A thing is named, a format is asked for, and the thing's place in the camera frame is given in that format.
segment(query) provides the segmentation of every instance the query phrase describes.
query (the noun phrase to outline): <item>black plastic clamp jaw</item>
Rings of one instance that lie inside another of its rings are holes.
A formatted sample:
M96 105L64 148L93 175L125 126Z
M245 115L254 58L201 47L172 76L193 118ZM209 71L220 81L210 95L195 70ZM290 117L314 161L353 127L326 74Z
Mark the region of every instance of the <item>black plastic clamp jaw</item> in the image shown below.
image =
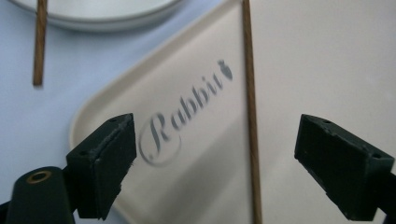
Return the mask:
M394 159L340 126L302 115L295 159L347 219L372 221L379 207L396 223Z
M67 166L21 176L11 201L0 205L0 223L70 224L80 217L106 219L120 183L136 158L132 114L109 119L67 156Z

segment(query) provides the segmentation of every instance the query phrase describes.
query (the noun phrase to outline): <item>wooden skewer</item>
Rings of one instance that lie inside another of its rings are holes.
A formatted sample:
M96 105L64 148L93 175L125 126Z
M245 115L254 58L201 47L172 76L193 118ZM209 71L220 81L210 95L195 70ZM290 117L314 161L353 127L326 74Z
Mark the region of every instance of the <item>wooden skewer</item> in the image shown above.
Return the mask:
M257 139L256 96L254 87L253 41L251 32L250 3L243 1L245 40L245 72L247 82L247 122L250 145L250 175L253 202L253 223L262 224L262 195L260 187L259 143Z
M35 21L35 64L33 85L43 84L44 47L46 42L47 0L37 0L37 18Z

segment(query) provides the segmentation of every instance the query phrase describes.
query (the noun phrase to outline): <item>white table surface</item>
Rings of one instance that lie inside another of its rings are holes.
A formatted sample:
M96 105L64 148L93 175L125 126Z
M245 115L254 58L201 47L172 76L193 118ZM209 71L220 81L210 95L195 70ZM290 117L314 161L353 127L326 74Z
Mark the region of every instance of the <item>white table surface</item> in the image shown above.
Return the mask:
M24 173L65 166L70 122L88 98L219 1L187 2L168 21L137 31L50 26L43 90L31 85L35 22L0 2L0 203ZM396 157L396 2L251 6L264 223L349 223L293 158L298 124L303 113L329 119ZM378 211L375 223L383 217ZM122 221L112 211L106 222Z

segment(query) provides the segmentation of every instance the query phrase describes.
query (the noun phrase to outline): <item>brass insert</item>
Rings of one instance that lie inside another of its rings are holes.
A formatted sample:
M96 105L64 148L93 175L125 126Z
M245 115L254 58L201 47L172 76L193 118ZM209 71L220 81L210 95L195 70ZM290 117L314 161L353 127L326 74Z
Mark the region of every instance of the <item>brass insert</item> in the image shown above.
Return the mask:
M50 175L51 175L50 171L39 171L37 173L30 175L26 181L29 184L37 184L50 178Z

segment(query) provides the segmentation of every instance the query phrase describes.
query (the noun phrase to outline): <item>white plate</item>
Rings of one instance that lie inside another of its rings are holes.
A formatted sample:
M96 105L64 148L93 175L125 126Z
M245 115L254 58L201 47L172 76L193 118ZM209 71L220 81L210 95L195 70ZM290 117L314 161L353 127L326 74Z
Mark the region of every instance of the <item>white plate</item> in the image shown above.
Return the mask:
M9 0L35 12L36 0ZM135 28L171 15L182 0L49 0L49 23L81 31Z
M137 158L115 202L131 223L251 223L241 6L221 3L75 117L71 148L134 113Z

